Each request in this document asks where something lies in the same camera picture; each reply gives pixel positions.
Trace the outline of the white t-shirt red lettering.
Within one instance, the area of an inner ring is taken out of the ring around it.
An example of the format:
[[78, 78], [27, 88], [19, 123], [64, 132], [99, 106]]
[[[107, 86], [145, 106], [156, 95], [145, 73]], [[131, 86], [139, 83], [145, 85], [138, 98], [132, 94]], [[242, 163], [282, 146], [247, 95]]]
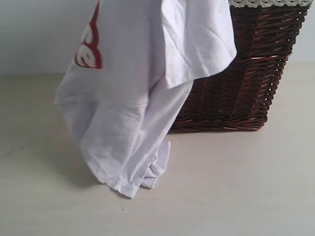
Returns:
[[97, 180], [133, 198], [165, 172], [194, 81], [236, 54], [226, 0], [100, 0], [55, 104]]

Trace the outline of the dark brown wicker basket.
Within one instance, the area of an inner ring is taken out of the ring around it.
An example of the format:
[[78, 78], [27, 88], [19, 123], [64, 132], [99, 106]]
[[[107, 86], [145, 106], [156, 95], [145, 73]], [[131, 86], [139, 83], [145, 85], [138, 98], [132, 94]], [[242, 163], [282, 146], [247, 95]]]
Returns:
[[194, 82], [171, 133], [259, 130], [310, 6], [232, 4], [237, 57], [223, 72]]

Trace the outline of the white lace basket liner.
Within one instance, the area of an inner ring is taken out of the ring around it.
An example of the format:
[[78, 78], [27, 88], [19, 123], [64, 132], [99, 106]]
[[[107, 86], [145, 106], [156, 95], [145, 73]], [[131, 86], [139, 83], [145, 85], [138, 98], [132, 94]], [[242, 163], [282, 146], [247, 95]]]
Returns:
[[230, 6], [237, 8], [250, 7], [257, 8], [263, 7], [268, 8], [272, 6], [283, 7], [283, 6], [310, 6], [313, 0], [229, 0]]

